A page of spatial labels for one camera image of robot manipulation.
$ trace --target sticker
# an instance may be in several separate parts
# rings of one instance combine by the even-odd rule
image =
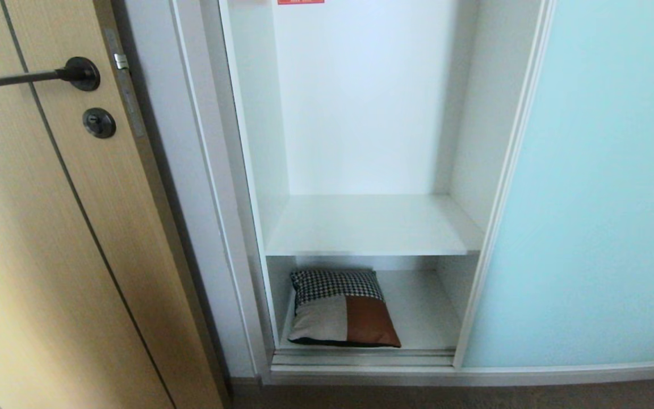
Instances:
[[[277,5],[315,5],[325,0],[277,0]]]

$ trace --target shelf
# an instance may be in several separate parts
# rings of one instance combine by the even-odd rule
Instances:
[[[291,196],[267,256],[443,256],[480,250],[483,232],[445,195]]]
[[[385,297],[395,332],[402,342],[402,348],[345,348],[289,342],[287,338],[294,318],[294,291],[292,291],[290,305],[284,318],[284,331],[278,353],[288,354],[290,351],[309,350],[359,351],[363,353],[384,352],[385,350],[393,352],[447,351],[456,348],[461,322],[448,300],[436,272],[377,272],[377,279]]]

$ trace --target door lever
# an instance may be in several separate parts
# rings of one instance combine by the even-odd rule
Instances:
[[[63,68],[0,77],[0,86],[46,80],[68,81],[78,90],[94,91],[99,86],[98,67],[85,57],[72,57]]]

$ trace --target wardrobe compartment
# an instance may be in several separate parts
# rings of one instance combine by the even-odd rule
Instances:
[[[220,8],[275,355],[356,350],[287,341],[309,267],[377,272],[403,347],[361,354],[451,355],[540,2]]]

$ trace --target wooden door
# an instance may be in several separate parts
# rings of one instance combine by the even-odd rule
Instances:
[[[222,407],[213,359],[106,1],[0,2],[0,75],[99,68],[0,87],[0,405]],[[114,137],[82,124],[114,117]]]

